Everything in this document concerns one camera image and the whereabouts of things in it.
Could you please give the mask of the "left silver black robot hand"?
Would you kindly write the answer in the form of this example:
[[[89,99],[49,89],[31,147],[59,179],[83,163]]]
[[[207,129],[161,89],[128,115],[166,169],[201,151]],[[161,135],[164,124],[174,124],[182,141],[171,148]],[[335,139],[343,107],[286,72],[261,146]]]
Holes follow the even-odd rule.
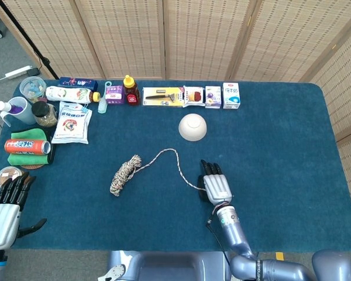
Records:
[[[0,251],[9,249],[17,239],[38,231],[47,222],[42,218],[35,225],[20,227],[20,218],[35,180],[35,176],[25,172],[15,179],[7,179],[0,186]]]

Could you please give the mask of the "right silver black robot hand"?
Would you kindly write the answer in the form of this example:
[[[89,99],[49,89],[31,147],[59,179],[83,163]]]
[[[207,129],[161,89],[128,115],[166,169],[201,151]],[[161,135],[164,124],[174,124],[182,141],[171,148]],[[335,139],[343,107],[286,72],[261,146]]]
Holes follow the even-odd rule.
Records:
[[[197,187],[199,197],[204,202],[216,206],[220,203],[232,201],[232,192],[228,181],[217,163],[209,163],[201,159],[204,174],[198,176]]]

